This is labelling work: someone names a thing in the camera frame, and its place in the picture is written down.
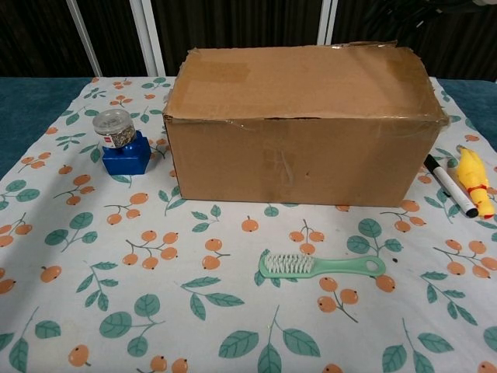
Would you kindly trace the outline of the brown cardboard box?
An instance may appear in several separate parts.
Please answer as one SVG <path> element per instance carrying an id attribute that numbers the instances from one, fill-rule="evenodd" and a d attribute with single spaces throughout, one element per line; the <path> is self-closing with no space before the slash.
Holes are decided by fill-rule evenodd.
<path id="1" fill-rule="evenodd" d="M 190 200 L 397 207 L 448 125 L 407 47 L 192 49 L 163 112 Z"/>

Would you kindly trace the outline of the green plastic brush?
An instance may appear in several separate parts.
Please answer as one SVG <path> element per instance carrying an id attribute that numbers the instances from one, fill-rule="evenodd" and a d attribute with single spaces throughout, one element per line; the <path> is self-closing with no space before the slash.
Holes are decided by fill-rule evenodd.
<path id="1" fill-rule="evenodd" d="M 356 274 L 378 277 L 386 273 L 384 261 L 376 256 L 345 260 L 320 259 L 304 254 L 267 253 L 259 259 L 256 275 L 265 279 L 299 280 L 323 274 Z"/>

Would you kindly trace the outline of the clear jar of seeds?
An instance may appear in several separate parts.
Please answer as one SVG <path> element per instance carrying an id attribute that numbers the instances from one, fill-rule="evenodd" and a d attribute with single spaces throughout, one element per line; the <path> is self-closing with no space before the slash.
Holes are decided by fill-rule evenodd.
<path id="1" fill-rule="evenodd" d="M 126 110 L 105 110 L 93 118 L 92 125 L 104 148 L 122 148 L 136 138 L 134 123 Z"/>

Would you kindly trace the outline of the fruit and leaf print tablecloth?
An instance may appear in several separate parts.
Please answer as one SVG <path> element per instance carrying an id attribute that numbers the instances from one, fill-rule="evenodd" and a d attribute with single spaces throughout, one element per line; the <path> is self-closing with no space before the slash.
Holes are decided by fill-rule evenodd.
<path id="1" fill-rule="evenodd" d="M 91 78 L 0 179 L 0 373 L 497 373 L 497 216 L 425 169 L 397 208 L 188 201 L 161 111 L 171 78 Z M 432 154 L 497 152 L 437 81 Z M 145 174 L 111 176 L 92 120 L 126 110 Z M 378 277 L 255 274 L 267 253 L 376 256 Z"/>

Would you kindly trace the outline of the black pleated curtain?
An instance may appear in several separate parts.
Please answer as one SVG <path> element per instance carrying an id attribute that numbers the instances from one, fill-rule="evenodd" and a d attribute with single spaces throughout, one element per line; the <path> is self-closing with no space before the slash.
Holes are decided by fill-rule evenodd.
<path id="1" fill-rule="evenodd" d="M 129 0 L 77 0 L 102 75 L 146 73 Z M 167 75 L 193 48 L 317 43 L 321 0 L 151 0 Z M 394 41 L 437 78 L 497 80 L 497 5 L 339 0 L 332 43 Z M 0 77 L 90 77 L 65 0 L 0 0 Z"/>

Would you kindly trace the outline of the black and white marker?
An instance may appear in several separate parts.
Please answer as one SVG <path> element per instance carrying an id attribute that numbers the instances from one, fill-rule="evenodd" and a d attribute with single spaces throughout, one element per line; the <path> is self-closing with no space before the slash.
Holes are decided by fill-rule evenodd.
<path id="1" fill-rule="evenodd" d="M 478 216 L 478 209 L 433 156 L 427 155 L 423 164 L 467 217 L 476 218 Z"/>

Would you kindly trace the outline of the yellow rubber chicken toy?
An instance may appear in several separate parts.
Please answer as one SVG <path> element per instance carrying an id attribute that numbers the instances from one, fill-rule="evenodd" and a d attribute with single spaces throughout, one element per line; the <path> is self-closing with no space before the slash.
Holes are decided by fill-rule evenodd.
<path id="1" fill-rule="evenodd" d="M 478 216 L 490 219 L 495 215 L 495 208 L 488 196 L 490 182 L 486 175 L 484 163 L 477 152 L 469 148 L 462 147 L 460 156 L 456 170 L 457 179 L 477 208 Z"/>

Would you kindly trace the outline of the teal table cover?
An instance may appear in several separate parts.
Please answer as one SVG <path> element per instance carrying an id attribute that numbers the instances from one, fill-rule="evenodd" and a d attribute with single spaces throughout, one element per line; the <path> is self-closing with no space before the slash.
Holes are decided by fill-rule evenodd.
<path id="1" fill-rule="evenodd" d="M 90 81 L 90 77 L 0 77 L 0 179 Z M 497 152 L 497 83 L 460 79 L 438 83 Z"/>

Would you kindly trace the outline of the white frame post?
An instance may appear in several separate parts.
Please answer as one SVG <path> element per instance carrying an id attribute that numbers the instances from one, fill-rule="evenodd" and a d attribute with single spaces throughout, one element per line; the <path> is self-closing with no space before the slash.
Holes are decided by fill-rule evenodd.
<path id="1" fill-rule="evenodd" d="M 166 76 L 151 0 L 129 0 L 148 76 Z"/>
<path id="2" fill-rule="evenodd" d="M 321 0 L 317 45 L 331 45 L 339 0 Z"/>

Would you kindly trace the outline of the slim grey frame post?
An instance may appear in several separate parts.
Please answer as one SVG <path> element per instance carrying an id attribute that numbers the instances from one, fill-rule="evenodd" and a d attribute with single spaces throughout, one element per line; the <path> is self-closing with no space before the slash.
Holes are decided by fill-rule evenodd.
<path id="1" fill-rule="evenodd" d="M 82 45 L 84 47 L 86 56 L 89 60 L 89 64 L 92 67 L 92 71 L 93 71 L 95 77 L 101 77 L 102 70 L 100 68 L 98 58 L 97 58 L 96 53 L 94 51 L 88 30 L 86 28 L 85 21 L 82 17 L 80 8 L 78 6 L 78 2 L 77 2 L 77 0 L 65 0 L 65 1 L 66 1 L 67 6 L 68 6 L 69 12 L 71 13 L 73 23 L 75 24 L 75 27 L 76 27 L 76 30 L 77 30 L 78 35 L 80 37 L 80 40 L 82 42 Z"/>

